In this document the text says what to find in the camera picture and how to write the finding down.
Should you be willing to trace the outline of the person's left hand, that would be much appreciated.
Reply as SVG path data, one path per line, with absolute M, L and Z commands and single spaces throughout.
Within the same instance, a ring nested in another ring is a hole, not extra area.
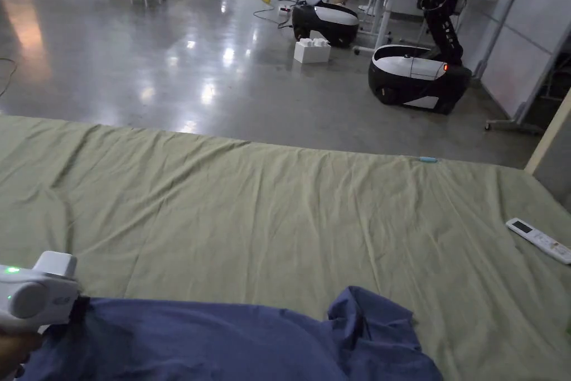
M 43 337 L 37 332 L 9 334 L 1 331 L 1 380 L 20 377 L 31 354 L 40 349 Z

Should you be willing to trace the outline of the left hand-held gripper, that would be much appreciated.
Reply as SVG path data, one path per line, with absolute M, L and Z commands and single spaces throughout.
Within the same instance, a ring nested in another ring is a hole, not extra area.
M 45 251 L 31 268 L 1 266 L 1 331 L 37 332 L 66 325 L 80 298 L 78 259 Z

